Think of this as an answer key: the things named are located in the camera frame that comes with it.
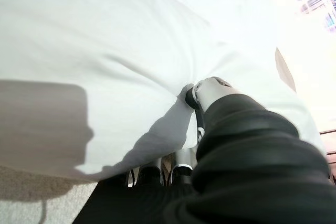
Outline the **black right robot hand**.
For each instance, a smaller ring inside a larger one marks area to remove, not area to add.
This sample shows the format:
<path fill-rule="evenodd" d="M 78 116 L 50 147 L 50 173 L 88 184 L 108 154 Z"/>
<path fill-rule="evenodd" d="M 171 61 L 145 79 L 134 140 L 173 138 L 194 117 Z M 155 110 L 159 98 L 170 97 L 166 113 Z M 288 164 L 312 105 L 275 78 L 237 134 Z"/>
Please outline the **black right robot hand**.
<path fill-rule="evenodd" d="M 217 77 L 189 89 L 197 151 L 99 182 L 75 223 L 335 223 L 326 158 L 296 127 Z"/>

